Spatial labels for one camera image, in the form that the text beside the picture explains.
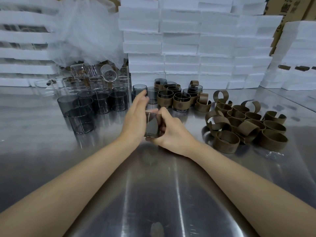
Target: hand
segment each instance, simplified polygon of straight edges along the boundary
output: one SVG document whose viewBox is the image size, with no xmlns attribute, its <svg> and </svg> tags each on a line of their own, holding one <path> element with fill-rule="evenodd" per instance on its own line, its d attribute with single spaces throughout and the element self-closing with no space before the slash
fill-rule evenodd
<svg viewBox="0 0 316 237">
<path fill-rule="evenodd" d="M 165 107 L 162 107 L 158 114 L 161 114 L 166 124 L 161 128 L 164 134 L 159 138 L 147 137 L 146 140 L 174 153 L 189 157 L 199 142 L 185 128 L 180 119 L 173 118 Z"/>
<path fill-rule="evenodd" d="M 119 136 L 120 139 L 124 139 L 123 141 L 131 141 L 135 148 L 142 141 L 146 131 L 145 110 L 149 101 L 149 97 L 145 96 L 146 93 L 147 91 L 144 90 L 135 97 L 132 106 L 125 116 L 123 128 Z M 147 112 L 157 113 L 158 109 L 152 109 Z"/>
</svg>

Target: left hand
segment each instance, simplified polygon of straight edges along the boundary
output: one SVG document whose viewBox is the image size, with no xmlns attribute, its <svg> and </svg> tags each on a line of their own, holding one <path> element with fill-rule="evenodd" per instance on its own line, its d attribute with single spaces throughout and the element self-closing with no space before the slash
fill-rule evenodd
<svg viewBox="0 0 316 237">
<path fill-rule="evenodd" d="M 145 111 L 149 101 L 149 97 L 145 96 L 146 93 L 147 91 L 144 90 L 135 97 L 132 106 L 125 116 L 123 128 L 119 136 L 119 138 L 123 138 L 124 140 L 132 140 L 135 148 L 142 141 L 146 131 Z M 148 110 L 148 112 L 157 113 L 158 109 Z"/>
</svg>

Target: forearm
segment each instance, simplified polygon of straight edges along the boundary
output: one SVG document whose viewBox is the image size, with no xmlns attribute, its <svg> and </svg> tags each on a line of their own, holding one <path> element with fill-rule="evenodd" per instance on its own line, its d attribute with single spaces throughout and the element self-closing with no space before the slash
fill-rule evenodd
<svg viewBox="0 0 316 237">
<path fill-rule="evenodd" d="M 204 143 L 189 156 L 211 176 L 262 237 L 316 236 L 316 210 Z"/>
<path fill-rule="evenodd" d="M 135 146 L 116 140 L 0 214 L 3 236 L 63 236 Z"/>
</svg>

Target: clear plastic bag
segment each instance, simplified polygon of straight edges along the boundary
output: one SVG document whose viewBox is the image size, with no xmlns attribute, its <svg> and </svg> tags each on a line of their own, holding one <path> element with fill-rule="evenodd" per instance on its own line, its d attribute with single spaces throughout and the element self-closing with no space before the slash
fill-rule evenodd
<svg viewBox="0 0 316 237">
<path fill-rule="evenodd" d="M 55 38 L 48 45 L 50 57 L 62 67 L 109 60 L 120 68 L 124 52 L 118 27 L 118 13 L 108 0 L 62 0 L 54 23 L 46 27 Z"/>
</svg>

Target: right hand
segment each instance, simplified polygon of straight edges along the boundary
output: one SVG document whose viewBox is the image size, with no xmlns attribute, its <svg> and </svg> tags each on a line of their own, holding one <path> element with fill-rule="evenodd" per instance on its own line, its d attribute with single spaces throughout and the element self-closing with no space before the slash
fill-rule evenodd
<svg viewBox="0 0 316 237">
<path fill-rule="evenodd" d="M 165 107 L 162 107 L 158 114 L 161 114 L 166 124 L 161 129 L 164 134 L 159 138 L 147 137 L 146 140 L 176 154 L 189 157 L 199 142 L 185 128 L 180 119 L 172 117 Z"/>
</svg>

